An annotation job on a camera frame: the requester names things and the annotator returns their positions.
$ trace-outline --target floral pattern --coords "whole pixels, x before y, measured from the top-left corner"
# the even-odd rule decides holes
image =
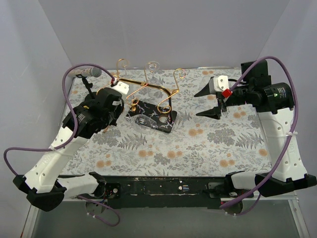
[[[185,79],[179,79],[180,92],[172,98],[176,122],[170,134],[154,131],[143,134],[135,130],[123,115],[118,126],[110,126],[95,134],[69,161],[63,174],[78,175],[96,171],[116,176],[224,176],[234,171],[264,171],[270,169],[260,122],[252,106],[230,107],[221,120],[197,117],[196,113],[217,105],[214,95],[194,98],[211,76],[228,75],[237,79],[239,69],[186,69]],[[142,70],[127,70],[125,77],[144,81]],[[173,70],[159,70],[153,75],[160,85],[176,88]],[[109,83],[109,76],[89,78],[92,90]],[[130,92],[138,89],[130,85]],[[81,80],[74,80],[70,101],[80,104],[87,90]],[[145,88],[136,93],[142,101],[157,104],[166,95]]]

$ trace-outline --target floral tablecloth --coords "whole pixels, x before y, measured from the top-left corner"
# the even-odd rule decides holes
[[[237,79],[239,69],[186,69],[179,79],[180,92],[172,98],[178,112],[170,134],[135,131],[123,115],[118,126],[110,126],[95,134],[81,147],[62,174],[78,175],[96,171],[116,176],[224,176],[233,171],[270,169],[259,120],[250,105],[228,108],[221,120],[197,117],[196,113],[216,106],[215,96],[194,98],[211,76],[228,75]],[[127,70],[125,77],[145,80],[143,70]],[[154,78],[160,85],[173,90],[173,70],[159,70]],[[109,76],[89,78],[93,91],[109,83]],[[130,92],[138,88],[130,86]],[[84,100],[87,90],[80,79],[73,83],[70,101],[75,107]],[[166,95],[157,90],[143,89],[140,100],[159,103]]]

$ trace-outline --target orange flower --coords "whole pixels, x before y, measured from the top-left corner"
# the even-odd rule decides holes
[[[260,149],[259,154],[262,156],[267,156],[267,151],[265,149]]]
[[[197,132],[196,132],[195,129],[190,129],[190,130],[188,131],[188,134],[189,134],[190,136],[196,136],[196,135],[197,135]]]
[[[233,114],[233,117],[234,117],[234,118],[240,118],[241,116],[240,116],[239,113],[234,113],[234,114]]]
[[[208,95],[208,96],[207,96],[207,99],[211,101],[211,100],[214,99],[214,96],[213,96],[213,95]]]
[[[234,160],[229,160],[229,165],[234,165],[234,164],[235,164]]]
[[[96,163],[96,166],[97,168],[103,168],[105,166],[104,162],[102,160],[99,160],[97,163]]]
[[[106,165],[106,166],[110,166],[110,165],[111,165],[111,161],[110,161],[110,160],[106,161],[106,162],[105,162],[105,165]]]
[[[139,151],[139,156],[140,157],[146,157],[146,155],[147,155],[147,152],[145,150],[140,150]]]
[[[170,158],[170,159],[174,159],[176,157],[176,154],[174,151],[169,151],[167,153],[167,157]]]
[[[220,160],[219,164],[220,164],[221,167],[224,167],[224,168],[228,167],[228,162],[226,160]]]

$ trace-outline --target gray wall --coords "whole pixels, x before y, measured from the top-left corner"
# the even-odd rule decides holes
[[[255,59],[289,0],[39,0],[72,64],[239,66]]]
[[[299,99],[298,144],[308,172],[317,176],[317,1],[291,0],[261,52],[274,55],[287,66]],[[270,62],[273,80],[285,81],[276,63]],[[311,237],[317,237],[317,188],[298,191],[300,207]]]
[[[0,0],[0,151],[10,146],[48,147],[64,104],[61,78],[70,67],[37,1]],[[24,174],[42,153],[10,152]],[[0,237],[20,237],[29,203],[0,160]]]

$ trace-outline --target purple cable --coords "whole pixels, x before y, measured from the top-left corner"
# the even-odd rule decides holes
[[[98,204],[98,205],[100,205],[100,206],[105,207],[106,209],[111,210],[112,212],[114,212],[114,213],[117,215],[118,221],[113,224],[113,223],[108,222],[108,221],[105,220],[104,218],[95,215],[94,213],[90,213],[90,212],[89,212],[89,213],[88,213],[89,215],[95,216],[95,218],[97,218],[98,220],[102,221],[103,223],[105,223],[106,225],[111,226],[111,227],[115,227],[116,225],[118,225],[118,224],[120,223],[120,220],[121,220],[120,214],[119,214],[116,210],[114,210],[112,207],[109,207],[109,206],[107,206],[107,205],[105,205],[105,204],[103,204],[103,203],[100,203],[100,202],[91,200],[91,199],[89,199],[89,198],[83,197],[83,196],[81,196],[81,195],[78,195],[77,197],[80,198],[80,199],[84,199],[84,200],[86,200],[86,201],[88,201],[88,202],[92,202],[92,203],[94,203],[94,204]]]
[[[75,137],[75,134],[76,134],[76,132],[77,132],[78,121],[77,121],[77,118],[76,118],[76,114],[75,114],[75,112],[74,112],[74,110],[73,110],[73,108],[72,108],[72,106],[71,106],[71,104],[70,104],[70,101],[69,101],[69,99],[68,99],[65,82],[66,82],[66,77],[67,77],[67,75],[69,74],[70,71],[72,71],[73,69],[75,69],[75,68],[77,68],[77,67],[82,67],[82,66],[97,67],[97,68],[103,70],[105,73],[107,73],[107,74],[111,77],[111,79],[114,80],[114,77],[111,75],[111,73],[108,72],[108,70],[106,70],[105,68],[103,68],[103,67],[101,67],[101,66],[99,66],[99,65],[97,65],[97,64],[93,64],[93,63],[80,63],[80,64],[77,64],[77,65],[75,65],[75,66],[69,68],[69,69],[65,72],[65,74],[64,74],[64,76],[63,76],[63,80],[62,80],[62,89],[63,89],[63,94],[64,94],[64,97],[65,97],[66,103],[67,103],[67,105],[68,105],[68,107],[69,107],[69,109],[70,109],[70,112],[71,112],[71,114],[72,114],[72,116],[73,116],[73,119],[74,119],[74,131],[73,131],[71,137],[70,137],[67,141],[65,141],[63,144],[61,144],[61,145],[55,147],[56,150],[58,150],[58,149],[64,147],[65,145],[67,145],[67,144]],[[7,148],[7,149],[4,151],[4,153],[3,153],[3,158],[4,158],[4,161],[5,161],[6,165],[8,166],[8,168],[9,168],[9,169],[12,171],[12,173],[13,173],[14,175],[16,175],[16,176],[18,175],[18,173],[12,168],[11,164],[9,163],[9,161],[8,161],[8,159],[7,159],[7,153],[8,153],[10,150],[34,151],[34,152],[48,152],[48,151],[52,151],[51,149],[36,149],[36,148],[23,148],[23,147],[10,147],[10,148]]]
[[[274,57],[274,56],[265,56],[265,57],[262,57],[260,59],[258,59],[257,61],[255,61],[243,74],[242,76],[238,79],[238,81],[230,88],[230,91],[232,91],[239,83],[240,81],[250,72],[250,70],[256,66],[259,62],[263,61],[263,60],[266,60],[266,59],[272,59],[272,60],[275,60],[276,62],[279,63],[279,65],[282,67],[282,69],[284,70],[285,74],[286,74],[286,77],[289,81],[289,84],[291,86],[291,89],[292,89],[292,93],[293,93],[293,97],[294,97],[294,102],[295,102],[295,110],[294,110],[294,119],[293,119],[293,123],[291,125],[291,128],[290,128],[290,132],[293,133],[294,130],[295,130],[295,126],[296,126],[296,123],[297,123],[297,120],[298,120],[298,101],[297,101],[297,95],[296,95],[296,91],[295,91],[295,86],[294,86],[294,83],[292,81],[292,78],[289,74],[289,72],[287,71],[285,65],[282,63],[282,61],[280,61],[278,58]],[[267,180],[269,180],[269,178],[272,176],[272,174],[275,172],[275,170],[277,169],[279,163],[281,162],[286,150],[287,150],[287,147],[290,143],[292,139],[292,136],[288,136],[286,138],[286,142],[285,142],[285,145],[281,151],[281,154],[279,155],[278,159],[276,160],[273,168],[271,169],[271,171],[267,174],[267,176],[258,184],[256,185],[254,188],[252,188],[250,191],[244,193],[243,195],[229,201],[229,202],[226,202],[224,204],[222,204],[220,206],[220,209],[224,209],[224,208],[227,208],[227,207],[230,207],[240,201],[242,201],[244,198],[247,198],[248,196],[250,196],[253,192],[255,192],[256,190],[258,190]]]

